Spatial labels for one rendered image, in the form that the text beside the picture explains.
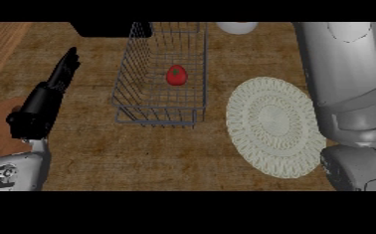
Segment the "red tomato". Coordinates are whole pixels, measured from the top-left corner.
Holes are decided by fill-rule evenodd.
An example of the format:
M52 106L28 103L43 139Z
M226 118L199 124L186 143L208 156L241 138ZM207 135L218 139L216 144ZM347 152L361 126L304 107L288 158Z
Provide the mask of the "red tomato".
M189 73L182 65L173 65L167 72L167 82L171 86L182 86L189 80Z

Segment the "white round woven placemat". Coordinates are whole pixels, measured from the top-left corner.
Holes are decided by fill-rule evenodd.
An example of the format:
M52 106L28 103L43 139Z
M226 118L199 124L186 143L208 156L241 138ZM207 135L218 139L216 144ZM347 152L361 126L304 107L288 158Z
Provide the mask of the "white round woven placemat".
M319 166L326 137L311 98L292 83L272 77L245 81L229 97L226 127L241 156L264 174L300 178Z

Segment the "white round container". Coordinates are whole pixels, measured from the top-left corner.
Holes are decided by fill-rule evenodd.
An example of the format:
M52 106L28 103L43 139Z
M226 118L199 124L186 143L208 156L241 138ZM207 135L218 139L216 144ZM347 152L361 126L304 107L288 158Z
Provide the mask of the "white round container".
M217 27L232 35L244 35L254 31L257 22L217 22Z

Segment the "black appliance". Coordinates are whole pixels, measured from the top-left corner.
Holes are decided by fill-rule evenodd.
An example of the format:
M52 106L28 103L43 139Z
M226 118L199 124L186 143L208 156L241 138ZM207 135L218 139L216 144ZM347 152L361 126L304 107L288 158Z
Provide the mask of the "black appliance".
M154 31L149 22L72 22L83 37L151 38Z

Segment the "brown wooden board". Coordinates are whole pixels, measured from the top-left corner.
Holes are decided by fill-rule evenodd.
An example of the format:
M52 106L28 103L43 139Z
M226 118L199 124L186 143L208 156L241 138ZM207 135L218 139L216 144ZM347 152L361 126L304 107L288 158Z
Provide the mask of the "brown wooden board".
M11 134L11 126L6 122L8 115L21 108L25 102L25 97L16 97L0 101L0 156L28 152L31 145L21 139L14 138Z

